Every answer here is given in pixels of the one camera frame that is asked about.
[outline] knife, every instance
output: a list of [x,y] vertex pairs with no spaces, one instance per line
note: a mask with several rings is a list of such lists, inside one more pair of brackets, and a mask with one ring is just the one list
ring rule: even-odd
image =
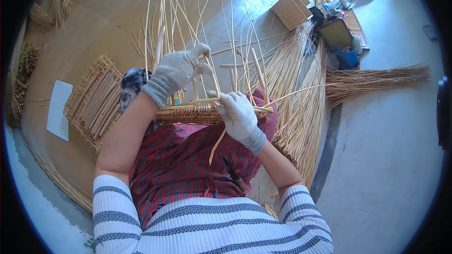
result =
[[227,171],[229,172],[230,178],[232,179],[232,183],[235,184],[242,193],[244,193],[248,189],[248,186],[245,184],[245,182],[243,181],[243,179],[241,177],[237,176],[234,169],[230,166],[228,160],[223,155],[223,153],[220,152],[220,156],[223,159],[223,162],[227,168]]

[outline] knife handle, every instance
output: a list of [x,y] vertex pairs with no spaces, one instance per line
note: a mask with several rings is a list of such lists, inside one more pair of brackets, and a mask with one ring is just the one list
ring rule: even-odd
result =
[[248,189],[248,185],[245,184],[245,182],[242,180],[242,178],[233,180],[232,183],[234,183],[236,186],[238,186],[242,193],[245,193],[245,191]]

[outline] forearm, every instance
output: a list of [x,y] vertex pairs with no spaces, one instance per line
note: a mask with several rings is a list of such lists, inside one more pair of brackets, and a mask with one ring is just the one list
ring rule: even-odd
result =
[[300,172],[268,140],[258,158],[278,188],[280,195],[283,195],[289,187],[295,184],[305,185]]
[[128,186],[128,174],[143,141],[144,133],[159,110],[145,93],[138,94],[112,127],[99,152],[95,176],[112,175]]

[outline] white work glove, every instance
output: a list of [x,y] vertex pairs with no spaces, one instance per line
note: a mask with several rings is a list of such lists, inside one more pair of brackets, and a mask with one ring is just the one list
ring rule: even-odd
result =
[[[215,97],[214,91],[208,91],[209,98]],[[220,105],[215,108],[223,118],[226,132],[254,155],[261,153],[267,137],[257,126],[257,117],[254,108],[245,94],[231,92],[224,94],[220,92]]]
[[186,86],[195,76],[213,73],[210,65],[198,63],[198,57],[203,53],[210,57],[210,48],[204,43],[198,43],[190,51],[163,55],[155,73],[152,73],[152,77],[141,90],[162,109],[168,97]]

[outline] white paper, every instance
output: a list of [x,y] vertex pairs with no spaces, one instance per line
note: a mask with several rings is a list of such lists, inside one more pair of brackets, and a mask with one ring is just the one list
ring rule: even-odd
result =
[[47,115],[47,130],[66,141],[69,141],[69,121],[63,114],[63,110],[71,93],[71,84],[56,80]]

